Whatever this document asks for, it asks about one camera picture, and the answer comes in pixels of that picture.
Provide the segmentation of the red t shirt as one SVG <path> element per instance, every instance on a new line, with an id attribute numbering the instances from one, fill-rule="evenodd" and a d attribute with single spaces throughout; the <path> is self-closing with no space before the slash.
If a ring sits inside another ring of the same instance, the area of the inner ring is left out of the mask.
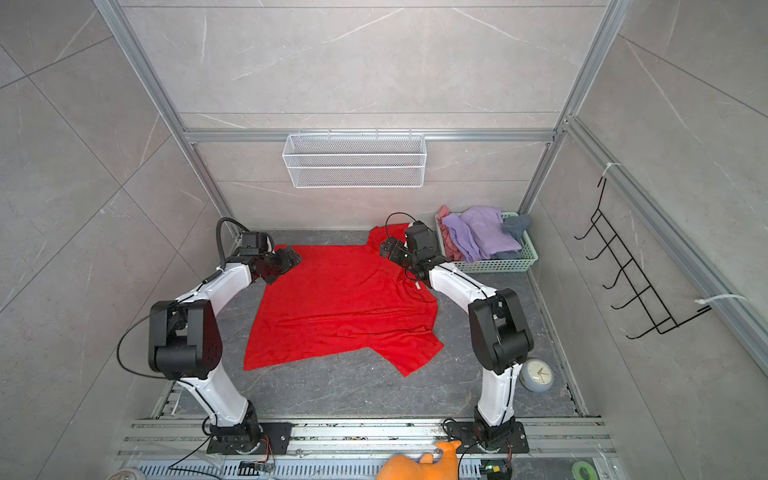
<path id="1" fill-rule="evenodd" d="M 375 227 L 363 245 L 297 245 L 301 263 L 266 287 L 243 360 L 256 370 L 369 348 L 404 377 L 443 348 L 428 287 L 381 257 L 403 224 Z"/>

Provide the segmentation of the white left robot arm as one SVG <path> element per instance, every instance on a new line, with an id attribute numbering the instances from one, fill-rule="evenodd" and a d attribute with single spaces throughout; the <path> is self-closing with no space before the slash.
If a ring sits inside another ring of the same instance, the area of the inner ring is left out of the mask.
<path id="1" fill-rule="evenodd" d="M 265 440 L 255 407 L 234 386 L 222 364 L 223 340 L 216 315 L 256 280 L 271 285 L 301 263 L 291 246 L 275 247 L 267 233 L 244 231 L 199 286 L 155 303 L 149 316 L 148 365 L 188 391 L 208 415 L 212 444 L 251 453 Z"/>

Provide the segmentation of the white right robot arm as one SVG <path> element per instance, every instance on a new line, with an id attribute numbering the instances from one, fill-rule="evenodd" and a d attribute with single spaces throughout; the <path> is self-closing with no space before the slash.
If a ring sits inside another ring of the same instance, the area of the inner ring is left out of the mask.
<path id="1" fill-rule="evenodd" d="M 401 241 L 387 234 L 380 255 L 467 313 L 472 349 L 482 367 L 473 421 L 447 422 L 446 434 L 461 439 L 469 449 L 496 452 L 509 447 L 514 453 L 528 452 L 514 398 L 534 338 L 517 293 L 486 286 L 463 272 L 440 253 L 437 234 L 421 221 L 407 225 L 404 237 Z"/>

